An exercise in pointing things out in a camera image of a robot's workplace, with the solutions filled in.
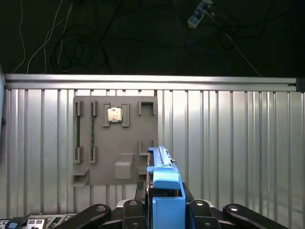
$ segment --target gray plastic part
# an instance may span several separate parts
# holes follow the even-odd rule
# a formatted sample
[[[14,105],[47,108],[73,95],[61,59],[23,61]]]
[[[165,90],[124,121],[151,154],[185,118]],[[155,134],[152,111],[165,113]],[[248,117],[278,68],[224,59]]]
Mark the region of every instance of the gray plastic part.
[[[73,185],[135,184],[146,176],[148,147],[157,146],[154,96],[76,96],[73,116]],[[109,108],[122,121],[108,122]]]
[[[120,154],[115,163],[115,179],[130,179],[132,176],[133,154]]]

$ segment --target metal screw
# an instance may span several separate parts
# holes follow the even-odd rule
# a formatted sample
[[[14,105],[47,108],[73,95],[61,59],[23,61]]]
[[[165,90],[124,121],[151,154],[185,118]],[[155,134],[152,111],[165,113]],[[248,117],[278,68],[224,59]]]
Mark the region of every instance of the metal screw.
[[[236,207],[236,206],[234,206],[234,205],[230,205],[230,206],[229,206],[229,209],[230,209],[231,211],[238,211],[238,207]]]
[[[131,206],[137,205],[137,201],[132,200],[132,201],[130,201],[129,205],[131,205]]]
[[[202,205],[203,205],[203,202],[202,202],[202,201],[196,201],[196,204],[197,204],[198,206],[202,206]]]
[[[95,210],[96,211],[105,211],[106,208],[104,206],[98,206]]]

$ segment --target corrugated metal wall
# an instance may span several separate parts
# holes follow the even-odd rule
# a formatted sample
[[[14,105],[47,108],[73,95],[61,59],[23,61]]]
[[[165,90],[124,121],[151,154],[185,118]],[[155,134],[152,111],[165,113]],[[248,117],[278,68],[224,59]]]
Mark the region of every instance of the corrugated metal wall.
[[[135,185],[71,186],[75,95],[154,91],[7,90],[1,133],[0,218],[81,211],[133,198]],[[304,95],[157,91],[159,144],[196,198],[243,204],[305,228]]]

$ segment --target aluminum rail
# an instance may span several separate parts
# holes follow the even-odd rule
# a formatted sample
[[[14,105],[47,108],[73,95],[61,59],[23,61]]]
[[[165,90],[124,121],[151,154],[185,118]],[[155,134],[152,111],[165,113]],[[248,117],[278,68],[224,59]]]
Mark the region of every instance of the aluminum rail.
[[[295,78],[6,74],[8,89],[214,90],[295,92]]]

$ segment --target blue gripper jaw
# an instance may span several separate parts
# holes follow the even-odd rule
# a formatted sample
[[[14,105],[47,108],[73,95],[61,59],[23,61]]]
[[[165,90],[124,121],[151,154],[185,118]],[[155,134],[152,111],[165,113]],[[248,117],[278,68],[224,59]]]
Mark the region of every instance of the blue gripper jaw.
[[[153,173],[153,188],[180,190],[179,170],[164,146],[151,147],[149,151],[153,153],[154,166],[147,167],[147,171]]]
[[[147,167],[153,174],[153,188],[178,190],[178,196],[152,198],[153,229],[185,229],[185,193],[178,168],[163,147],[151,147],[154,166]]]

